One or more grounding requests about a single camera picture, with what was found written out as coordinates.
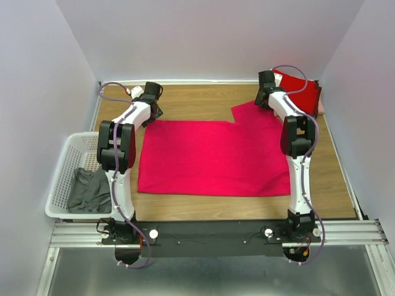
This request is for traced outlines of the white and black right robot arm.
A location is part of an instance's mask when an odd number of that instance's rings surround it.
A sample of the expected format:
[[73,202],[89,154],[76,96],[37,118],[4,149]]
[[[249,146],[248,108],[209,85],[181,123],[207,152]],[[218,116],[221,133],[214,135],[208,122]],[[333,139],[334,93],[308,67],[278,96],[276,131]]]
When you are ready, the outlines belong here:
[[280,149],[286,156],[291,185],[284,234],[288,240],[296,242],[315,227],[309,171],[319,129],[315,118],[297,107],[289,95],[280,86],[273,70],[259,72],[259,90],[254,103],[275,111],[283,122]]

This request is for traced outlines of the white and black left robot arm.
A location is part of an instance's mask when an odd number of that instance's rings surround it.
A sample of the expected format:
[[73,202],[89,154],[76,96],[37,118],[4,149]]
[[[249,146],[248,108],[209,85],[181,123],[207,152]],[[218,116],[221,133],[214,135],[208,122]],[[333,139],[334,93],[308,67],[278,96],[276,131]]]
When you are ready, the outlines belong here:
[[111,220],[116,226],[115,235],[124,244],[136,236],[147,241],[145,235],[133,224],[135,208],[131,201],[130,174],[136,160],[136,130],[147,127],[163,111],[158,101],[163,86],[148,81],[142,88],[111,81],[100,85],[101,99],[128,104],[126,111],[113,120],[104,120],[99,125],[97,161],[105,171],[112,199]]

